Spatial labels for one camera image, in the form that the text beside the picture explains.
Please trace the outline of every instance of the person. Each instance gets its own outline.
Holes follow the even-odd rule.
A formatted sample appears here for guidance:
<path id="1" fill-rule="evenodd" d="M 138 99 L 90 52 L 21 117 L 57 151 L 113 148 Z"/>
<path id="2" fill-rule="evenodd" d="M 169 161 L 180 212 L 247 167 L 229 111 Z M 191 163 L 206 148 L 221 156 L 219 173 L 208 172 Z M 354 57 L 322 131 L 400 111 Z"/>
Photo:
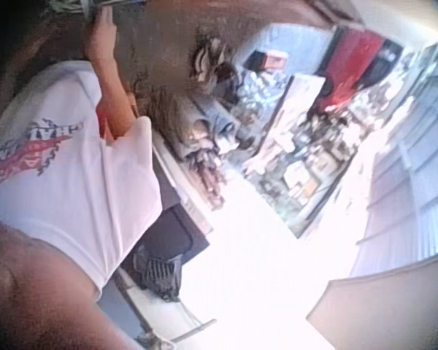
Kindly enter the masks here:
<path id="1" fill-rule="evenodd" d="M 123 89 L 116 34 L 103 7 L 90 62 L 45 69 L 0 119 L 4 349 L 140 349 L 95 303 L 161 213 L 150 120 L 135 117 Z"/>

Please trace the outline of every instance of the corrugated metal wall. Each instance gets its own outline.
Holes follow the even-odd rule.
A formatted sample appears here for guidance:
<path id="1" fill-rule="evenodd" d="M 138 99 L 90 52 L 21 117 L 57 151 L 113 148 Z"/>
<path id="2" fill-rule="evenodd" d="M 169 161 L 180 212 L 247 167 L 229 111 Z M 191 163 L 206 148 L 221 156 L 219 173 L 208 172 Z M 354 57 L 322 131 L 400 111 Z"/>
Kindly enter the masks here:
<path id="1" fill-rule="evenodd" d="M 369 221 L 351 276 L 438 254 L 438 62 L 410 115 L 375 160 Z"/>

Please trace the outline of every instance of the fabric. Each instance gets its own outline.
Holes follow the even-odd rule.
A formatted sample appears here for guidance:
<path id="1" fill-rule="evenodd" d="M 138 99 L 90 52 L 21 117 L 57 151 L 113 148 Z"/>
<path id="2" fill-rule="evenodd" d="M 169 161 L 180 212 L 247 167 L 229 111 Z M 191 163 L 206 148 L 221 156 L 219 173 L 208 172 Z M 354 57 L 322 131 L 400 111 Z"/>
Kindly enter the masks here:
<path id="1" fill-rule="evenodd" d="M 38 74 L 0 120 L 0 220 L 73 259 L 99 289 L 161 213 L 151 124 L 99 136 L 88 62 Z"/>

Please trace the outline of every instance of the red graphic design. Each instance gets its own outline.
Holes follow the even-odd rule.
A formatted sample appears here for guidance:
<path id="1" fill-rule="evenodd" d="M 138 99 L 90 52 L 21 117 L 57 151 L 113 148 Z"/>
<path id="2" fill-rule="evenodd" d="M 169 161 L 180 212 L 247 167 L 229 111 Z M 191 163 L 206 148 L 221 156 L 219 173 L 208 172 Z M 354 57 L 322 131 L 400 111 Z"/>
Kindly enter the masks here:
<path id="1" fill-rule="evenodd" d="M 57 126 L 44 120 L 45 126 L 33 122 L 18 140 L 10 140 L 0 148 L 0 184 L 26 170 L 41 175 L 55 158 L 62 141 L 70 139 L 83 125 Z"/>

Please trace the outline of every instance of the hand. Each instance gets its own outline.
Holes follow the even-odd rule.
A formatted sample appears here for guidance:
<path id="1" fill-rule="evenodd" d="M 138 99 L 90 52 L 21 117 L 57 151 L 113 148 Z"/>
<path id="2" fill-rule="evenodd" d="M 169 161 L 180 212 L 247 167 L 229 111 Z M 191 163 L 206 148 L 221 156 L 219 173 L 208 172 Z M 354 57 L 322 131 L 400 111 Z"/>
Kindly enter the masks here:
<path id="1" fill-rule="evenodd" d="M 112 8 L 102 7 L 96 15 L 91 35 L 86 44 L 86 55 L 93 65 L 114 61 L 117 26 L 112 21 Z"/>

